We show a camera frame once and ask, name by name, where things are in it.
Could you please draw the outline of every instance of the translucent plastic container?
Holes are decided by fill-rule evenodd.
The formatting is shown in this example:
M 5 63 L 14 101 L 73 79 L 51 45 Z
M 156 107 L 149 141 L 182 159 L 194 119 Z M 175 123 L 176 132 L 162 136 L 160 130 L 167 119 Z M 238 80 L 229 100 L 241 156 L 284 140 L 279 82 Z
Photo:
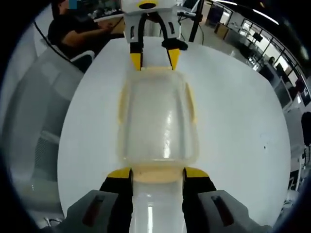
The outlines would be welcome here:
M 185 167 L 198 156 L 196 115 L 183 75 L 133 72 L 119 106 L 119 155 L 131 167 Z

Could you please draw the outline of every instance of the ceiling light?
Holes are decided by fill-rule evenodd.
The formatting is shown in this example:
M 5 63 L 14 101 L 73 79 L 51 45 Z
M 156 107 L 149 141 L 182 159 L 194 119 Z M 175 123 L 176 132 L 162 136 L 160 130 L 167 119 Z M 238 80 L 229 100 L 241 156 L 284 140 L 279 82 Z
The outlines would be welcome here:
M 231 2 L 231 1 L 223 1 L 223 0 L 214 0 L 216 2 L 222 2 L 222 3 L 228 3 L 228 4 L 231 4 L 231 5 L 235 5 L 237 6 L 237 4 L 235 2 Z
M 262 15 L 263 17 L 266 17 L 267 19 L 271 20 L 272 22 L 274 22 L 274 23 L 276 23 L 276 24 L 278 25 L 278 22 L 277 22 L 276 20 L 274 20 L 274 19 L 272 19 L 271 17 L 265 15 L 264 13 L 262 13 L 262 12 L 260 12 L 260 11 L 256 11 L 256 10 L 254 10 L 254 9 L 253 9 L 253 11 L 256 12 L 257 14 Z

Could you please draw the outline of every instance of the black pole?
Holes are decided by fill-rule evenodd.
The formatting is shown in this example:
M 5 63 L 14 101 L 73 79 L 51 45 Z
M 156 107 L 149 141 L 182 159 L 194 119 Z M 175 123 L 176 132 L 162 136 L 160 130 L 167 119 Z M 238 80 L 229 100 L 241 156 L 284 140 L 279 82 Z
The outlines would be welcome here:
M 196 12 L 195 12 L 195 19 L 193 21 L 193 26 L 191 29 L 190 37 L 189 37 L 189 42 L 193 42 L 196 32 L 198 31 L 199 23 L 202 21 L 202 10 L 203 10 L 203 5 L 204 5 L 204 0 L 200 0 Z

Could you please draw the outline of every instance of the table surface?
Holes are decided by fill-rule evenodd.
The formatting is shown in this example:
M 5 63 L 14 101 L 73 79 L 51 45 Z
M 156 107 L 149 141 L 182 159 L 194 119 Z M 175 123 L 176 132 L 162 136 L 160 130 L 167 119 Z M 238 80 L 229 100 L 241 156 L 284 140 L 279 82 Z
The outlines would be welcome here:
M 144 38 L 144 64 L 168 66 L 159 37 Z M 197 109 L 200 144 L 191 166 L 206 171 L 217 189 L 242 202 L 259 224 L 273 225 L 286 197 L 290 142 L 282 108 L 269 82 L 242 62 L 188 43 L 177 70 L 186 76 Z M 62 129 L 58 189 L 63 212 L 109 172 L 117 158 L 118 103 L 134 70 L 124 38 L 110 41 L 81 80 Z

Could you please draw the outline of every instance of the man in black shirt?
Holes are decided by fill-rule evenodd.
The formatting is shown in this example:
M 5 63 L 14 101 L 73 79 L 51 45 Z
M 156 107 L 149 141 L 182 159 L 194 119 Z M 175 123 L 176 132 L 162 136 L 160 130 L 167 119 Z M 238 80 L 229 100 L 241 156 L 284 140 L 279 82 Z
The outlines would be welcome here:
M 52 2 L 54 20 L 49 27 L 48 39 L 68 58 L 87 50 L 92 50 L 97 55 L 110 39 L 124 37 L 122 33 L 112 33 L 113 25 L 97 24 L 88 17 L 82 19 L 75 12 L 76 10 L 69 9 L 69 0 Z

